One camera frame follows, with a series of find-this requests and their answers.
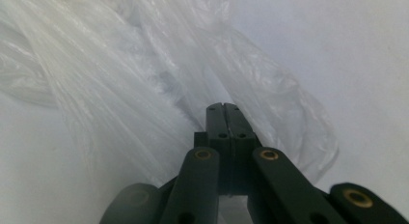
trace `white surface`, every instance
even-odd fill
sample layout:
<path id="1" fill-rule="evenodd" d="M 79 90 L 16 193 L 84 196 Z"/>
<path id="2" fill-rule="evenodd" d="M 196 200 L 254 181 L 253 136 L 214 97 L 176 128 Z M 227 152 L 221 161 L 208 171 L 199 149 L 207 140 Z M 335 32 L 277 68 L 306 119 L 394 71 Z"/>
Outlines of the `white surface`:
<path id="1" fill-rule="evenodd" d="M 328 110 L 341 152 L 318 186 L 361 184 L 406 218 L 408 8 L 409 0 L 237 0 L 233 16 Z M 87 199 L 60 113 L 0 94 L 0 121 L 2 223 L 96 223 L 101 207 Z"/>
<path id="2" fill-rule="evenodd" d="M 409 0 L 237 0 L 234 26 L 327 109 L 340 155 L 318 187 L 368 187 L 409 219 Z"/>

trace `white backdrop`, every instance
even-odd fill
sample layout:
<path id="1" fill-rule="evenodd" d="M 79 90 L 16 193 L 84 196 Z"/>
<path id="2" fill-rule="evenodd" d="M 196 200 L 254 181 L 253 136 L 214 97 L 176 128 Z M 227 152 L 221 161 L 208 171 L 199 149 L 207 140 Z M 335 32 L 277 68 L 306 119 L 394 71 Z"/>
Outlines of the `white backdrop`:
<path id="1" fill-rule="evenodd" d="M 235 4 L 232 24 L 330 114 L 341 150 L 317 186 L 361 184 L 409 218 L 409 0 Z M 0 94 L 0 121 L 2 223 L 96 223 L 61 114 Z"/>

